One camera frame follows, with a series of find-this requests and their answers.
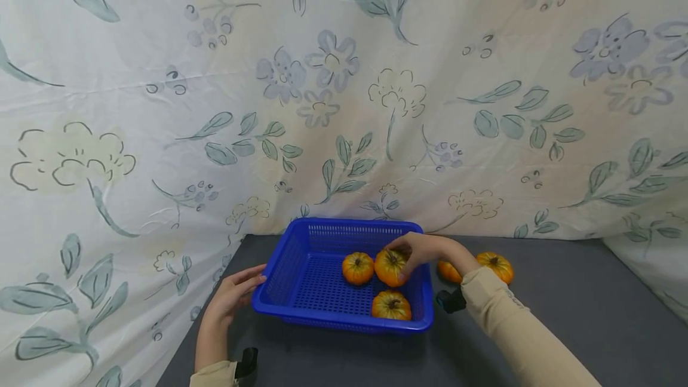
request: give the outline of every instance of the beige sleeve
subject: beige sleeve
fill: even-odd
[[[191,375],[190,387],[230,387],[238,386],[234,379],[236,361],[218,361]]]
[[[490,268],[467,274],[461,289],[469,313],[497,344],[522,387],[600,387]]]

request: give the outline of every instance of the person's right hand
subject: person's right hand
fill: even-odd
[[[419,265],[436,259],[450,262],[461,275],[480,268],[480,264],[466,247],[443,236],[409,232],[394,239],[385,248],[411,254],[400,272],[403,277],[410,277]]]

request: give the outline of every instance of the basket rim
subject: basket rim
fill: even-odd
[[[385,225],[386,227],[394,227],[395,225],[403,226],[405,228],[410,228],[413,232],[423,233],[420,225],[412,223],[410,221],[383,221],[383,220],[349,220],[349,219],[326,219],[318,217],[306,217],[302,219],[295,219],[291,221],[285,232],[282,234],[275,251],[272,252],[272,256],[268,261],[266,269],[263,271],[263,275],[270,278],[270,275],[277,265],[277,261],[281,258],[282,252],[284,252],[287,242],[294,232],[294,228],[302,223],[320,223],[323,225],[348,225],[348,226],[374,226],[374,225]],[[374,318],[369,315],[352,315],[352,314],[339,314],[330,311],[318,311],[312,309],[302,309],[302,308],[290,308],[288,306],[282,305],[272,305],[267,304],[261,300],[264,292],[264,287],[266,283],[261,284],[256,288],[251,298],[251,304],[253,309],[259,314],[266,315],[276,315],[282,318],[298,318],[302,320],[313,320],[317,322],[326,323],[340,323],[352,325],[353,327],[362,328],[376,328],[391,332],[423,332],[430,328],[434,320],[434,300],[433,300],[433,289],[432,280],[430,274],[430,266],[420,265],[416,268],[416,272],[420,274],[419,280],[421,281],[421,296],[422,296],[422,306],[424,309],[424,316],[420,320],[416,321],[403,321],[403,320],[388,320],[384,318]]]

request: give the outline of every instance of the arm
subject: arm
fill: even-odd
[[[388,247],[411,251],[402,274],[435,260],[448,260],[463,277],[467,309],[497,344],[524,387],[600,387],[596,379],[489,268],[449,238],[407,234]]]
[[[227,328],[236,311],[248,305],[251,293],[265,282],[265,265],[255,266],[222,280],[205,309],[196,339],[195,371],[191,387],[227,387],[235,383],[235,361],[227,357]]]

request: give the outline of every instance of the blue plastic basket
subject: blue plastic basket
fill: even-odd
[[[417,268],[399,288],[411,304],[411,321],[371,316],[373,298],[390,288],[377,276],[354,286],[342,275],[347,255],[361,251],[375,259],[381,248],[407,232],[422,229],[403,221],[294,220],[268,262],[267,281],[253,294],[253,308],[287,323],[363,333],[425,331],[433,322],[429,266]]]

